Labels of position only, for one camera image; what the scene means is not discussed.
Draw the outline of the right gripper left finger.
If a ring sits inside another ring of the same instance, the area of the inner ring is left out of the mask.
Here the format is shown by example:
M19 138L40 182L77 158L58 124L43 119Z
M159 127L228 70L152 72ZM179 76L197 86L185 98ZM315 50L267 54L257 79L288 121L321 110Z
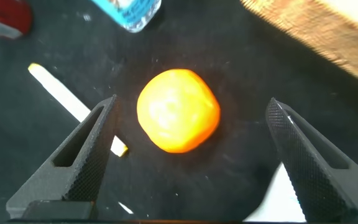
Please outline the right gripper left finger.
M98 103L7 201L10 218L93 218L118 117L117 95Z

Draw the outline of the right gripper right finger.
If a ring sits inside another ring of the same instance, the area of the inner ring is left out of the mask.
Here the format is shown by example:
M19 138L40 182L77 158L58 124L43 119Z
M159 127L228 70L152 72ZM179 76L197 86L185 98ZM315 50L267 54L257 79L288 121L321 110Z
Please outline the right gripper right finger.
M358 165L275 98L265 119L306 221L358 223Z

